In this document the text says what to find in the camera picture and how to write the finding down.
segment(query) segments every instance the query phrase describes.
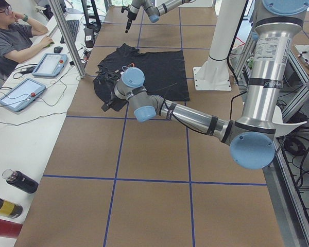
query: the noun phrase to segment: wristwatch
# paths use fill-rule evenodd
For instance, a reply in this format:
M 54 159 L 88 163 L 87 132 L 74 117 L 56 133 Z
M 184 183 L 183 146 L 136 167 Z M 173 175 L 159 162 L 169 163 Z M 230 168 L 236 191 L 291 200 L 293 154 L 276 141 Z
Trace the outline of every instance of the wristwatch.
M 24 22 L 27 22 L 27 20 L 29 19 L 29 17 L 26 15 L 26 14 L 24 14 L 25 15 L 25 17 L 22 19 Z

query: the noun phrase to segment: label sticker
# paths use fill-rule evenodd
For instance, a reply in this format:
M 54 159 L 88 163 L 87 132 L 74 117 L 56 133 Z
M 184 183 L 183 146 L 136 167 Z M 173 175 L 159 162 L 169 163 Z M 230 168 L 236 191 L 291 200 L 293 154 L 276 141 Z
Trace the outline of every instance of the label sticker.
M 254 54 L 255 61 L 272 61 L 278 64 L 286 64 L 291 38 L 268 37 L 257 41 Z

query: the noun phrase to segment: bottle cap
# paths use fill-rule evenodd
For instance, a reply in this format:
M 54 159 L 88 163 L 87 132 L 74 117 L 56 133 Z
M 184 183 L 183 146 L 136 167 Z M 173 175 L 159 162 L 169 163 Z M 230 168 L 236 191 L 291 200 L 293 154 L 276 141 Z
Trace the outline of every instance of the bottle cap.
M 7 169 L 2 173 L 2 178 L 7 181 L 13 181 L 14 180 L 14 171 L 11 169 Z

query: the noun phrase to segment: table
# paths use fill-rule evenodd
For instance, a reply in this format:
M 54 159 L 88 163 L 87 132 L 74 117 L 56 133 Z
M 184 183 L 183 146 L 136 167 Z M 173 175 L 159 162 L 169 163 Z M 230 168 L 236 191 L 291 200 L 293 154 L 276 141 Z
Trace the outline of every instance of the table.
M 183 50 L 188 107 L 229 118 L 239 93 L 194 89 L 207 60 L 212 8 L 176 8 L 150 23 L 140 10 L 106 21 L 50 156 L 15 247 L 284 246 L 261 170 L 232 161 L 229 147 L 176 122 L 138 123 L 130 108 L 104 113 L 93 89 L 97 64 L 123 43 L 147 51 Z M 242 112 L 234 101 L 232 118 Z
M 66 19 L 81 19 L 81 14 L 69 14 Z M 47 24 L 49 32 L 56 26 L 55 18 L 51 18 Z M 38 43 L 43 36 L 37 37 L 34 44 Z M 55 31 L 52 36 L 55 44 L 49 48 L 43 49 L 39 54 L 26 62 L 19 64 L 18 66 L 25 64 L 38 63 L 42 56 L 47 52 L 53 52 L 55 46 L 63 46 L 62 54 L 68 53 L 66 44 L 60 44 L 61 34 L 59 29 Z M 84 34 L 82 30 L 82 24 L 76 39 L 76 47 L 79 50 L 84 45 Z M 60 76 L 65 74 L 70 69 L 69 63 L 66 64 L 61 74 L 54 79 L 47 78 L 34 78 L 31 74 L 25 75 L 23 78 L 34 78 L 35 80 L 45 84 L 48 87 L 56 81 Z M 13 79 L 13 74 L 4 83 L 4 86 L 14 87 L 20 83 L 21 79 Z M 24 109 L 19 113 L 13 113 L 5 108 L 0 108 L 0 121 L 12 124 L 20 124 L 25 121 L 37 118 L 39 116 L 49 115 L 53 113 L 59 113 L 49 117 L 40 118 L 38 120 L 26 123 L 20 126 L 8 126 L 0 123 L 0 197 L 6 200 L 19 203 L 23 206 L 23 213 L 16 219 L 8 219 L 14 222 L 23 223 L 32 200 L 35 194 L 27 194 L 11 185 L 8 185 L 1 174 L 5 169 L 20 170 L 29 177 L 40 181 L 43 171 L 46 167 L 50 154 L 53 150 L 57 136 L 61 130 L 64 122 L 66 111 L 69 108 L 75 91 L 79 83 L 79 77 L 77 70 L 73 67 L 67 74 L 62 78 L 62 81 L 66 84 L 66 90 L 58 103 L 50 107 L 41 100 L 35 100 L 28 108 Z M 60 98 L 65 85 L 61 82 L 56 83 L 46 90 L 42 95 L 43 98 L 49 104 L 55 104 Z M 15 239 L 0 238 L 0 247 L 13 246 Z

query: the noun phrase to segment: glasses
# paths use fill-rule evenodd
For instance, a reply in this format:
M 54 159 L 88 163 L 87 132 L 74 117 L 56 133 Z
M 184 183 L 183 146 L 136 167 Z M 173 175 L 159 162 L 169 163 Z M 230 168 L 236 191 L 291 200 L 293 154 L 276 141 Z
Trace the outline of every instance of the glasses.
M 1 11 L 0 13 L 5 13 L 6 15 L 10 15 L 12 12 L 11 6 L 8 5 L 4 11 Z

